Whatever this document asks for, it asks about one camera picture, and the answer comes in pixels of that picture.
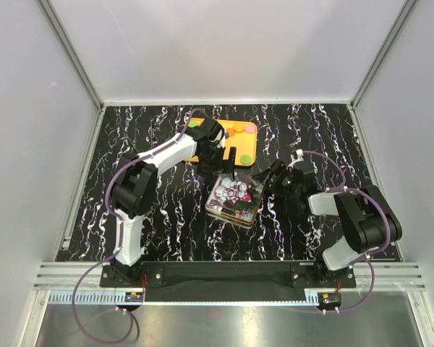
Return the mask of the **gold cookie tin box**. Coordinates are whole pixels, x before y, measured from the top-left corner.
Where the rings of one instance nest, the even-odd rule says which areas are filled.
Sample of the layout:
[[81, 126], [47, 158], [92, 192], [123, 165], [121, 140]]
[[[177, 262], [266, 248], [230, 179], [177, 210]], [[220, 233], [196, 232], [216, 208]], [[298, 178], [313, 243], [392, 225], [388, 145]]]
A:
[[222, 210], [206, 210], [206, 212], [213, 218], [243, 228], [252, 228], [258, 214], [257, 211], [230, 210], [226, 208]]

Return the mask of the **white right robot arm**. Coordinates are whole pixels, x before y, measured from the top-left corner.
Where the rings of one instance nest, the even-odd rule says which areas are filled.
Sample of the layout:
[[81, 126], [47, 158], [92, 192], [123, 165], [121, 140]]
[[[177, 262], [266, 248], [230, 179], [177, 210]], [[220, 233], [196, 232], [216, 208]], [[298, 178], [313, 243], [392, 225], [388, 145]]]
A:
[[337, 217], [343, 232], [332, 246], [323, 250], [312, 265], [292, 268], [293, 286], [351, 287], [352, 266], [382, 252], [402, 237], [395, 213], [376, 185], [352, 189], [340, 184], [320, 189], [312, 162], [296, 151], [290, 164], [276, 160], [255, 175], [265, 189], [277, 197], [291, 197], [299, 212]]

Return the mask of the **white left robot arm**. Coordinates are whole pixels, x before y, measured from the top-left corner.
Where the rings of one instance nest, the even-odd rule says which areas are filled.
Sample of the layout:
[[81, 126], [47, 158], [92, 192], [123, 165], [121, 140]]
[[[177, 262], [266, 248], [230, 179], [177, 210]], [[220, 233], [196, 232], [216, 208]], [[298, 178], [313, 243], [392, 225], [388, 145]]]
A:
[[209, 212], [251, 226], [265, 192], [265, 178], [237, 174], [237, 149], [227, 147], [228, 132], [215, 119], [185, 125], [170, 140], [147, 152], [125, 155], [119, 161], [105, 196], [108, 212], [116, 218], [116, 246], [109, 262], [126, 286], [144, 278], [140, 244], [143, 221], [156, 199], [158, 179], [176, 164], [198, 159], [197, 174], [212, 183]]

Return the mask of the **gold tin lid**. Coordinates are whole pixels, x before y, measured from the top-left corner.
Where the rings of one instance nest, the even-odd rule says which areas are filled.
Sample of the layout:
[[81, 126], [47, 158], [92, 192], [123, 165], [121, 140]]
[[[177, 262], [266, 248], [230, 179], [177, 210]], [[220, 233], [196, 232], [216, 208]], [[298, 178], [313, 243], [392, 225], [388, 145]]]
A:
[[258, 211], [263, 199], [265, 186], [251, 176], [220, 174], [210, 191], [205, 204], [206, 210], [248, 210]]

